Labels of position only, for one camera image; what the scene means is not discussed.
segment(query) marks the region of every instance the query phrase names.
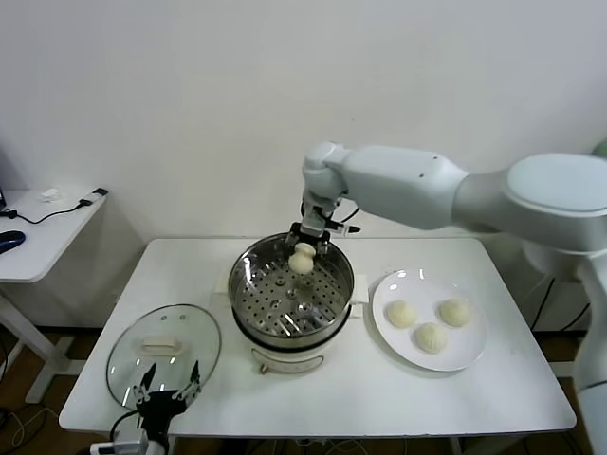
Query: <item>white side table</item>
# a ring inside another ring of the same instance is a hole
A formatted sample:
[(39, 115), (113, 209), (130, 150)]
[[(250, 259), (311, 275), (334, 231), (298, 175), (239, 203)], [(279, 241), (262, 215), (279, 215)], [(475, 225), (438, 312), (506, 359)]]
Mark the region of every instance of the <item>white side table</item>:
[[(28, 219), (36, 221), (51, 212), (72, 209), (93, 190), (94, 188), (74, 189), (64, 200), (55, 203), (40, 201), (37, 191), (5, 191), (8, 203), (6, 209), (17, 210)], [(92, 206), (50, 217), (40, 225), (31, 225), (19, 218), (0, 218), (0, 232), (21, 230), (26, 234), (26, 240), (21, 245), (0, 254), (0, 282), (37, 282), (42, 279), (104, 201), (103, 197)], [(0, 323), (19, 338), (6, 359), (7, 368), (24, 345), (45, 361), (45, 366), (28, 392), (26, 403), (40, 403), (55, 375), (80, 374), (84, 360), (70, 360), (65, 356), (74, 338), (62, 337), (56, 345), (52, 344), (2, 295)], [(4, 365), (0, 365), (0, 371), (4, 368)]]

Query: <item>glass lid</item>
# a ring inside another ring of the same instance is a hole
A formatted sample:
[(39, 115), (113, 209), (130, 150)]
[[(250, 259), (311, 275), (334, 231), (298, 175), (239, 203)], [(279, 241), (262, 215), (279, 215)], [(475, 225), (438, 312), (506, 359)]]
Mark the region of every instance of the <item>glass lid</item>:
[(220, 351), (219, 326), (209, 312), (188, 304), (163, 306), (122, 333), (107, 361), (107, 387), (116, 401), (134, 410), (133, 386), (146, 373), (154, 376), (149, 392), (181, 391), (190, 384), (197, 362), (202, 387)]

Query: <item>white table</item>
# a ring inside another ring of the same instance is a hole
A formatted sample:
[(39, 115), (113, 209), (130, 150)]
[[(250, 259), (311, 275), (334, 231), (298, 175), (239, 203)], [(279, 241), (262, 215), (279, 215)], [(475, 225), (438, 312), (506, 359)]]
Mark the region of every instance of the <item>white table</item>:
[(110, 429), (124, 413), (105, 385), (112, 346), (137, 318), (174, 303), (208, 308), (221, 328), (223, 348), (200, 396), (173, 420), (172, 435), (470, 436), (575, 425), (576, 416), (516, 304), (482, 245), (471, 239), (336, 241), (355, 273), (369, 282), (395, 269), (427, 267), (464, 283), (490, 324), (485, 353), (469, 368), (433, 373), (407, 364), (379, 338), (366, 313), (348, 320), (330, 358), (313, 373), (259, 375), (227, 297), (214, 292), (223, 270), (252, 242), (151, 242), (65, 403), (61, 426)]
[[(71, 188), (65, 192), (63, 200), (53, 203), (42, 202), (38, 191), (5, 191), (8, 203), (5, 209), (17, 210), (28, 219), (37, 221), (48, 213), (72, 209), (94, 189)], [(104, 201), (103, 197), (92, 206), (50, 217), (40, 225), (31, 225), (19, 218), (0, 218), (0, 232), (21, 230), (26, 234), (26, 240), (21, 245), (0, 254), (0, 282), (37, 282), (42, 279)], [(19, 338), (5, 360), (7, 368), (24, 345), (45, 361), (45, 366), (28, 392), (27, 403), (40, 403), (55, 375), (80, 373), (84, 362), (70, 360), (65, 356), (73, 337), (62, 337), (57, 345), (53, 345), (2, 295), (0, 323)]]

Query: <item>pot handle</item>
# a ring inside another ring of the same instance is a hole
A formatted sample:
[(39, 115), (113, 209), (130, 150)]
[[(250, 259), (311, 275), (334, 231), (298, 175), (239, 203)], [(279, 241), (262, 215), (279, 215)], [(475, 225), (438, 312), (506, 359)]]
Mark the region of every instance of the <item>pot handle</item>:
[(369, 303), (369, 283), (366, 275), (357, 275), (354, 278), (354, 291), (352, 292), (352, 313), (350, 318), (361, 319), (365, 305)]

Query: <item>white plate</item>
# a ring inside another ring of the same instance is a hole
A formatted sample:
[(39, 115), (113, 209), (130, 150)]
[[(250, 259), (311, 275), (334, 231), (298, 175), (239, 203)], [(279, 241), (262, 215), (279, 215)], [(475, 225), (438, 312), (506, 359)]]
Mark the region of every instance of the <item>white plate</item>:
[[(438, 306), (447, 299), (465, 300), (472, 307), (472, 320), (464, 327), (450, 327), (440, 318)], [(387, 306), (395, 300), (406, 300), (415, 306), (417, 321), (412, 327), (398, 329), (388, 320)], [(443, 282), (428, 269), (405, 269), (381, 281), (372, 308), (379, 332), (397, 354), (429, 370), (453, 372), (473, 363), (485, 349), (487, 319), (478, 303), (471, 301), (456, 282)], [(447, 347), (439, 354), (428, 354), (415, 344), (414, 331), (425, 322), (436, 322), (448, 332)]]

